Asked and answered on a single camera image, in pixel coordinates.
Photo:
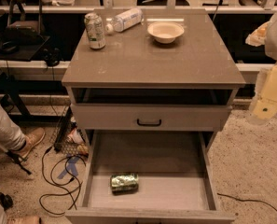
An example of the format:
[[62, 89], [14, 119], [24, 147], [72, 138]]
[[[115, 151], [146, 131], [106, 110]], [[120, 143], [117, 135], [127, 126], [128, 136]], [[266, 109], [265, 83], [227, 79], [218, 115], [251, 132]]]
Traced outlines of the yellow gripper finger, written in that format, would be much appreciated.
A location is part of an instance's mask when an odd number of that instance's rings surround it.
[[262, 125], [277, 114], [277, 63], [270, 69], [263, 68], [257, 75], [255, 96], [249, 105], [247, 121]]

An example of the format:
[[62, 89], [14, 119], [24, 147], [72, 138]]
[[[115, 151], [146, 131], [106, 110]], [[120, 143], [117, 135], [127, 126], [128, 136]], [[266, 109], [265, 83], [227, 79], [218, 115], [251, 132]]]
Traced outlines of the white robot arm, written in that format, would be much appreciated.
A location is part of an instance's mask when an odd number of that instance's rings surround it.
[[269, 21], [247, 36], [245, 43], [254, 47], [263, 45], [265, 54], [275, 61], [272, 68], [262, 68], [259, 71], [255, 96], [249, 105], [248, 121], [262, 125], [277, 114], [277, 11]]

